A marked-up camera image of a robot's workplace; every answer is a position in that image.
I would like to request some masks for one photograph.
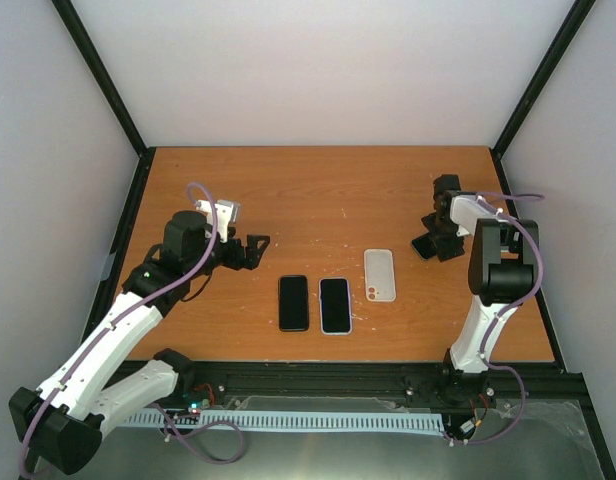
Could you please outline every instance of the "gray floor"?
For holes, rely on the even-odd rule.
[[[509,418],[488,414],[486,437]],[[118,428],[93,461],[70,478],[99,479],[601,479],[578,407],[531,404],[518,428],[487,446],[450,448],[443,439],[404,434],[246,433],[248,450],[236,464],[214,466],[193,457],[159,431]],[[232,432],[201,435],[194,444],[222,457],[236,447]],[[58,472],[47,478],[64,478]]]

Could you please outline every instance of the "brown wooden surface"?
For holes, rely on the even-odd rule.
[[[122,279],[161,241],[172,214],[190,208],[190,181],[241,203],[239,237],[267,234],[272,242],[257,270],[216,269],[205,292],[177,305],[131,358],[170,347],[205,360],[441,360],[470,307],[469,255],[424,262],[410,241],[424,233],[420,218],[432,211],[432,181],[443,173],[458,173],[466,190],[499,190],[485,147],[159,148]],[[393,303],[366,300],[368,248],[393,252]],[[307,332],[278,328],[277,283],[289,274],[308,277]],[[350,335],[321,333],[318,282],[333,276],[350,281]],[[512,317],[493,358],[553,360],[535,302]]]

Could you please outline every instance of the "wall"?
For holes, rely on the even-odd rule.
[[[572,0],[76,0],[150,145],[493,145]]]
[[[616,466],[616,0],[597,2],[504,157],[513,190],[548,199],[545,291]]]
[[[8,399],[77,345],[135,163],[52,4],[0,1],[0,479]]]

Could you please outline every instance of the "black cable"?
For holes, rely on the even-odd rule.
[[[182,302],[189,302],[191,300],[194,300],[195,298],[197,298],[199,295],[201,295],[201,292],[204,291],[204,289],[206,288],[206,285],[208,285],[208,282],[210,282],[210,279],[212,278],[212,272],[210,272],[210,275],[208,275],[208,278],[206,278],[206,281],[204,282],[204,284],[199,288],[199,290],[197,290],[194,295],[192,297],[188,297],[188,298],[183,298],[181,301]]]

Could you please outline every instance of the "black post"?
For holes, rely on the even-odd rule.
[[[70,32],[81,55],[84,57],[86,64],[88,64],[88,68],[90,68],[95,80],[97,80],[99,88],[101,88],[106,100],[110,104],[110,108],[112,108],[117,120],[119,120],[121,128],[126,132],[126,136],[135,152],[137,152],[137,155],[146,153],[146,144],[142,140],[141,135],[139,135],[139,131],[135,127],[132,118],[130,118],[130,113],[128,113],[123,100],[119,96],[119,92],[117,92],[117,88],[115,88],[115,84],[112,82],[110,75],[108,75],[108,71],[101,61],[92,40],[90,40],[84,24],[81,23],[81,19],[72,2],[70,0],[52,0],[52,3],[63,20],[64,25],[66,25],[68,32]]]
[[[526,91],[522,95],[521,100],[519,100],[508,123],[501,132],[497,143],[492,148],[496,162],[501,161],[503,158],[504,153],[506,153],[513,138],[515,138],[515,135],[519,131],[521,124],[524,123],[528,113],[530,113],[530,109],[534,105],[535,100],[539,97],[550,75],[552,75],[559,60],[561,60],[568,45],[570,45],[577,30],[579,30],[579,27],[594,4],[595,0],[575,0],[573,3],[566,19],[561,24],[557,35],[555,35],[554,40],[550,44],[546,55],[544,55],[539,67],[537,67],[537,71],[535,71],[528,87],[526,87]]]

